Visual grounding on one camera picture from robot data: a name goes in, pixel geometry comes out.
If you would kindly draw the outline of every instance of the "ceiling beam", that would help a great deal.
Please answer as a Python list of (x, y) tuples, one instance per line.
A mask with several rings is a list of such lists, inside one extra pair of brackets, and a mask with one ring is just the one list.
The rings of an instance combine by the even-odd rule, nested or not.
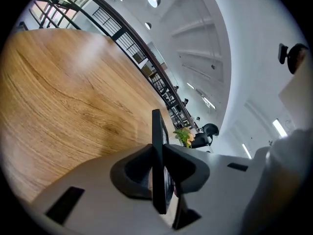
[(208, 59), (223, 62), (221, 55), (219, 55), (219, 54), (213, 55), (213, 53), (209, 52), (209, 51), (200, 51), (200, 50), (193, 50), (193, 49), (178, 49), (177, 52), (180, 54), (193, 55), (193, 56), (197, 56), (197, 57), (205, 57)]
[(203, 19), (203, 21), (196, 21), (196, 22), (188, 23), (188, 24), (184, 25), (183, 27), (173, 31), (172, 36), (177, 36), (179, 34), (187, 32), (189, 30), (196, 29), (199, 27), (204, 27), (205, 25), (211, 25), (211, 24), (214, 24), (213, 19), (211, 19), (211, 18), (205, 18), (205, 19)]
[(218, 83), (220, 86), (223, 86), (223, 82), (218, 80), (215, 77), (212, 77), (212, 76), (210, 76), (210, 75), (208, 75), (208, 74), (206, 74), (206, 73), (204, 73), (204, 72), (202, 72), (202, 71), (200, 71), (200, 70), (198, 70), (198, 69), (196, 69), (194, 67), (191, 67), (191, 66), (188, 66), (188, 65), (184, 65), (184, 64), (182, 64), (182, 66), (184, 66), (187, 69), (190, 69), (190, 70), (192, 70), (192, 71), (194, 71), (196, 73), (199, 73), (201, 76), (205, 77), (205, 79), (207, 79), (207, 80), (210, 80), (210, 81), (213, 80), (214, 82)]

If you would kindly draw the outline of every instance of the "yellow flowers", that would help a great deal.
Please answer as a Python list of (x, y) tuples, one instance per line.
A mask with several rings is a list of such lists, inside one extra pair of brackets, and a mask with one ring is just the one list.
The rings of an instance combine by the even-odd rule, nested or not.
[(191, 148), (191, 142), (194, 139), (195, 135), (191, 133), (190, 129), (188, 129), (187, 127), (184, 127), (182, 129), (178, 129), (176, 131), (174, 131), (174, 133), (176, 133), (175, 138), (179, 139), (180, 141), (182, 141), (187, 148)]

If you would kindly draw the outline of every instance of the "chair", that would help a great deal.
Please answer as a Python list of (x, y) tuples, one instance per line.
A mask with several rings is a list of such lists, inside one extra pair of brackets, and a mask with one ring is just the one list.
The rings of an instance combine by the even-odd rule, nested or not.
[(195, 136), (195, 140), (191, 142), (192, 148), (199, 148), (203, 146), (211, 146), (213, 142), (213, 136), (218, 136), (220, 131), (218, 127), (212, 123), (206, 124), (202, 127), (203, 133), (197, 133)]

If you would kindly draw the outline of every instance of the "desk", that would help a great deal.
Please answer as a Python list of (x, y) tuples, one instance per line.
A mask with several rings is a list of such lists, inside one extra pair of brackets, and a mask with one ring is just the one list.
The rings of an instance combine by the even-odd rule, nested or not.
[(3, 169), (27, 201), (86, 160), (150, 143), (153, 109), (174, 131), (162, 98), (109, 37), (18, 32), (0, 67)]

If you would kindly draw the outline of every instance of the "person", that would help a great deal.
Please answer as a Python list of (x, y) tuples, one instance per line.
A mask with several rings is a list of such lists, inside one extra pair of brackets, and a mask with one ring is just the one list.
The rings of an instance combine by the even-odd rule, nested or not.
[(185, 98), (185, 101), (184, 102), (182, 102), (182, 104), (186, 107), (186, 105), (187, 105), (187, 103), (188, 103), (188, 99), (187, 98)]
[(213, 142), (213, 135), (218, 136), (220, 134), (219, 128), (212, 124), (212, 123), (207, 123), (205, 126), (202, 127), (202, 131), (207, 135), (208, 138), (211, 140), (209, 141), (209, 146), (211, 146), (211, 143)]
[(190, 119), (196, 124), (196, 120), (200, 121), (200, 117), (193, 117), (193, 116), (190, 116)]

